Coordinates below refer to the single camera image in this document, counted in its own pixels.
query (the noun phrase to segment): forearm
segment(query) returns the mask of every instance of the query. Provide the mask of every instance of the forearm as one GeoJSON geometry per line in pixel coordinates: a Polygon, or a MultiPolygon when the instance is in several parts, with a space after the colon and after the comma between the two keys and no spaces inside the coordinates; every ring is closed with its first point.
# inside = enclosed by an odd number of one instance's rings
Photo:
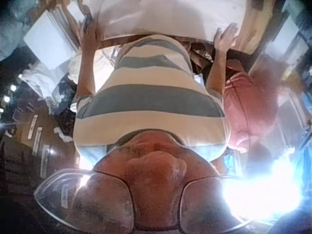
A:
{"type": "Polygon", "coordinates": [[[93,61],[95,52],[82,53],[80,73],[78,77],[77,94],[95,94],[95,82],[93,74],[93,61]]]}
{"type": "Polygon", "coordinates": [[[214,64],[208,75],[206,89],[215,90],[222,96],[225,89],[226,52],[216,50],[214,64]]]}

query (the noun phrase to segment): stack of paper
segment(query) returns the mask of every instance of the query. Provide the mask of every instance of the stack of paper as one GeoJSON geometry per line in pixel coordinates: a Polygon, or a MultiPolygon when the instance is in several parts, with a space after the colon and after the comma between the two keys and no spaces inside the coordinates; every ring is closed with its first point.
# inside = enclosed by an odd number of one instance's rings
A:
{"type": "Polygon", "coordinates": [[[24,41],[48,69],[73,57],[78,44],[60,5],[45,11],[24,37],[24,41]]]}

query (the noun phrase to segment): striped shirt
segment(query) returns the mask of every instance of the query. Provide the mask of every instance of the striped shirt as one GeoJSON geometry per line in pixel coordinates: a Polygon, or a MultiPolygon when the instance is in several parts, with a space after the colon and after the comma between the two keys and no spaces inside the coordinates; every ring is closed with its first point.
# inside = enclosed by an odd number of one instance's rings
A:
{"type": "Polygon", "coordinates": [[[226,148],[230,128],[222,96],[193,77],[184,47],[165,36],[123,46],[115,69],[77,104],[74,142],[93,166],[116,144],[145,130],[170,133],[207,161],[226,148]]]}

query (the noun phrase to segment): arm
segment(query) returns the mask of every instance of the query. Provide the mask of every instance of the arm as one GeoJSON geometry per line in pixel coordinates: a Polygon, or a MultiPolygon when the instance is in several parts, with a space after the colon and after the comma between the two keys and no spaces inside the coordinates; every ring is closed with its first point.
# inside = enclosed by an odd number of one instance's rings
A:
{"type": "Polygon", "coordinates": [[[98,45],[99,37],[97,36],[97,24],[92,22],[83,35],[81,43],[82,58],[77,85],[78,96],[95,94],[93,61],[98,45]]]}
{"type": "Polygon", "coordinates": [[[218,28],[214,37],[215,58],[208,75],[206,89],[214,90],[222,96],[225,88],[226,53],[235,42],[237,31],[236,24],[232,23],[225,29],[224,33],[218,28]]]}

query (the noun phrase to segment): eyeglass frame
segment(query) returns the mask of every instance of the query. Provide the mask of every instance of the eyeglass frame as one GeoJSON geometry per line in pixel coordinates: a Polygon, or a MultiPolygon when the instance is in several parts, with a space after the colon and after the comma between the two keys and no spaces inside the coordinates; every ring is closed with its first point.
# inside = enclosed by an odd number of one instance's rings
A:
{"type": "MultiPolygon", "coordinates": [[[[47,210],[37,199],[36,199],[36,193],[44,186],[44,183],[47,182],[49,179],[51,179],[55,174],[61,174],[62,172],[70,172],[70,171],[75,171],[75,172],[88,172],[88,173],[91,173],[91,172],[95,172],[95,173],[99,173],[99,174],[103,174],[103,175],[106,175],[106,176],[111,176],[113,178],[116,178],[116,179],[119,179],[121,180],[127,187],[128,189],[128,192],[130,194],[130,198],[131,198],[131,203],[132,203],[132,209],[133,209],[133,228],[132,228],[132,231],[129,232],[129,233],[126,233],[126,234],[133,234],[135,231],[145,231],[145,232],[166,232],[166,231],[175,231],[175,230],[178,230],[181,234],[189,234],[187,232],[185,232],[182,228],[182,225],[181,225],[181,206],[182,206],[182,198],[183,198],[183,195],[185,193],[185,190],[186,190],[186,187],[193,183],[193,182],[196,182],[196,181],[199,181],[199,180],[204,180],[204,179],[236,179],[236,180],[242,180],[241,178],[237,177],[237,176],[230,176],[230,175],[227,175],[227,176],[205,176],[205,177],[201,177],[201,178],[198,178],[198,179],[193,179],[193,180],[190,180],[188,181],[182,188],[182,192],[181,192],[181,195],[180,195],[180,199],[179,199],[179,204],[178,204],[178,209],[177,209],[177,223],[175,225],[172,225],[172,226],[167,226],[167,227],[146,227],[146,226],[142,226],[142,225],[139,225],[136,223],[136,209],[135,209],[135,203],[134,203],[134,199],[133,199],[133,195],[132,195],[132,192],[131,192],[131,189],[128,185],[128,183],[116,176],[116,175],[112,175],[112,174],[109,174],[109,173],[105,173],[105,172],[99,172],[99,171],[88,171],[88,170],[84,170],[84,169],[77,169],[77,168],[67,168],[67,169],[61,169],[55,173],[53,173],[52,175],[50,175],[48,178],[46,178],[35,190],[34,192],[34,197],[35,197],[35,200],[36,202],[38,203],[38,205],[44,210],[46,211],[50,216],[52,216],[54,219],[56,219],[57,221],[61,222],[62,224],[66,225],[67,227],[69,228],[72,228],[74,229],[75,231],[78,231],[82,234],[85,234],[86,232],[84,231],[81,231],[78,229],[78,227],[75,227],[73,225],[71,225],[70,223],[67,223],[66,221],[62,220],[61,218],[57,217],[56,215],[54,215],[53,213],[51,213],[49,210],[47,210]]],[[[250,222],[252,222],[252,220],[248,220],[248,221],[245,221],[241,224],[238,224],[232,228],[229,228],[229,229],[226,229],[222,232],[219,232],[217,234],[225,234],[225,233],[229,233],[229,232],[232,232],[232,231],[236,231],[240,228],[243,228],[244,226],[248,225],[250,222]]]]}

